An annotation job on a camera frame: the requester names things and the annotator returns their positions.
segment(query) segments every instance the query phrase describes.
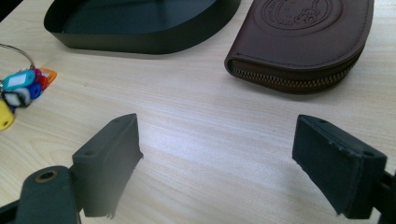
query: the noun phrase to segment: black tray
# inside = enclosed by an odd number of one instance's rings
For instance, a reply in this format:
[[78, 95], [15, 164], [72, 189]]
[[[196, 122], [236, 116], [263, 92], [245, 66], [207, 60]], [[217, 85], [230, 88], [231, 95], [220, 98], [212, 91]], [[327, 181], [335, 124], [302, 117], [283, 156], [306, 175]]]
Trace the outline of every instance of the black tray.
[[241, 0], [55, 0], [44, 26], [72, 49], [173, 53], [214, 35]]

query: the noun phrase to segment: wooden table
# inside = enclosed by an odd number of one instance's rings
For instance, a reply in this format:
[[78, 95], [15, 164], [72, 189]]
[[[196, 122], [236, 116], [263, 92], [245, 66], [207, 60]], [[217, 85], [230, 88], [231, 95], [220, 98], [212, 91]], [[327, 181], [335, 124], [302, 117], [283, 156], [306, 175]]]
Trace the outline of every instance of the wooden table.
[[[0, 204], [23, 180], [71, 157], [112, 119], [136, 113], [144, 159], [116, 217], [86, 223], [376, 223], [337, 216], [291, 158], [306, 114], [339, 126], [388, 155], [396, 170], [396, 3], [375, 1], [366, 48], [335, 88], [290, 95], [230, 76], [223, 60], [248, 12], [190, 49], [139, 55], [68, 49], [43, 26], [51, 0], [24, 0], [0, 23], [0, 43], [28, 52], [57, 79], [0, 133]], [[0, 49], [0, 73], [27, 61]]]

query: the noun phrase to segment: brown leather case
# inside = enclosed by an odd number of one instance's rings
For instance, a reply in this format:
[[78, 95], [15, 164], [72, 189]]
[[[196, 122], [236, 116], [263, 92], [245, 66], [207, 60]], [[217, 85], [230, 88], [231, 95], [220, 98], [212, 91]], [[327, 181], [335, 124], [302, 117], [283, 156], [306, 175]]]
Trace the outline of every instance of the brown leather case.
[[254, 0], [225, 67], [278, 91], [323, 90], [359, 59], [373, 12], [374, 0]]

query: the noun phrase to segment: key ring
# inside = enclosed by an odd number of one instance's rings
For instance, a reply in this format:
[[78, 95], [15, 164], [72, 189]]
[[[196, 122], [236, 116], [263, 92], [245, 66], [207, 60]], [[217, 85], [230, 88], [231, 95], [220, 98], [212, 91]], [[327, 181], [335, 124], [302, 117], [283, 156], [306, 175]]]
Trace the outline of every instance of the key ring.
[[48, 68], [35, 68], [32, 57], [25, 51], [10, 45], [0, 44], [1, 48], [12, 49], [22, 54], [30, 62], [29, 68], [0, 79], [0, 131], [7, 129], [15, 119], [18, 107], [27, 107], [37, 99], [57, 73]]

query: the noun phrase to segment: zipper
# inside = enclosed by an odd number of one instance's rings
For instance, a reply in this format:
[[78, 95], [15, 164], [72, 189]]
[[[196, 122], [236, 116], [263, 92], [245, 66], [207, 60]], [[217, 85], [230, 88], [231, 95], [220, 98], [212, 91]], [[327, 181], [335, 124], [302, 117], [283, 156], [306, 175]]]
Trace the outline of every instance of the zipper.
[[233, 66], [233, 72], [244, 79], [254, 80], [260, 83], [269, 84], [271, 86], [294, 88], [294, 89], [311, 89], [311, 88], [319, 88], [322, 86], [323, 87], [329, 86], [332, 85], [333, 83], [340, 81], [348, 74], [348, 72], [350, 71], [350, 69], [353, 67], [354, 64], [355, 63], [353, 63], [347, 69], [339, 73], [336, 73], [334, 75], [328, 77], [321, 77], [318, 79], [312, 79], [312, 80], [295, 80], [295, 79], [286, 79], [283, 77], [273, 77], [260, 73], [245, 71], [235, 66]]

